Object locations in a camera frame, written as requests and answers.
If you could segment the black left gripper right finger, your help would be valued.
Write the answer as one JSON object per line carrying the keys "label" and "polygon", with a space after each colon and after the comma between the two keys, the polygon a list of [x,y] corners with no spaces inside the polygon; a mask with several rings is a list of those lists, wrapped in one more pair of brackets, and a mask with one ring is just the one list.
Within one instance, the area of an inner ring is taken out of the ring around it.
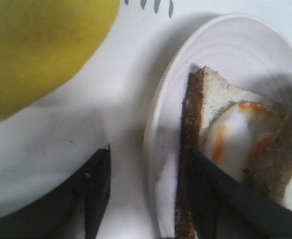
{"label": "black left gripper right finger", "polygon": [[249,191],[195,148],[185,192],[200,239],[292,239],[292,211]]}

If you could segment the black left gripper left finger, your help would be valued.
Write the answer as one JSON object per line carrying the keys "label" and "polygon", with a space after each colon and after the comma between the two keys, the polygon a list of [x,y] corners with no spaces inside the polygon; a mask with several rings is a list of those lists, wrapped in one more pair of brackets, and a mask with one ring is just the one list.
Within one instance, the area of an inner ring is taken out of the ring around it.
{"label": "black left gripper left finger", "polygon": [[47,239],[84,202],[84,237],[94,239],[110,197],[111,152],[98,149],[74,174],[40,199],[0,218],[0,239]]}

